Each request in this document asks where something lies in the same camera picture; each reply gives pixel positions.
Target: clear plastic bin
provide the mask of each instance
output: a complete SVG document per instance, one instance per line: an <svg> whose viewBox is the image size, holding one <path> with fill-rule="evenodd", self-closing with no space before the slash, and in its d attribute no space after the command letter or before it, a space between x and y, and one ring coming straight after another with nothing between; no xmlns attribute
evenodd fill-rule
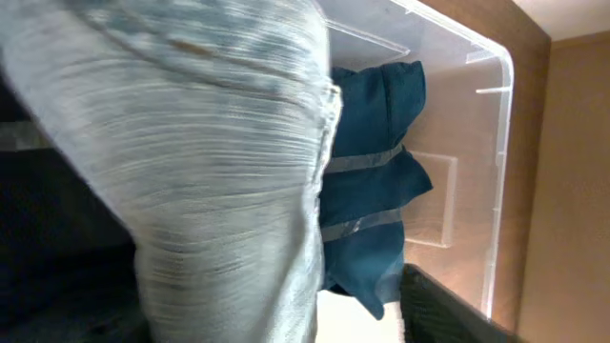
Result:
<svg viewBox="0 0 610 343"><path fill-rule="evenodd" d="M404 145L435 189L403 210L406 259L490 315L513 63L506 48L414 0L318 0L333 66L421 61L427 103Z"/></svg>

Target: striped gray cloth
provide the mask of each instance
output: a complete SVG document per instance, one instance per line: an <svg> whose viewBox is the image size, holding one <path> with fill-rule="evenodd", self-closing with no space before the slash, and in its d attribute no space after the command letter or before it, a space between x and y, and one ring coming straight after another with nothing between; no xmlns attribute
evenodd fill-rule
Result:
<svg viewBox="0 0 610 343"><path fill-rule="evenodd" d="M2 63L124 222L158 342L309 342L340 96L311 0L5 0Z"/></svg>

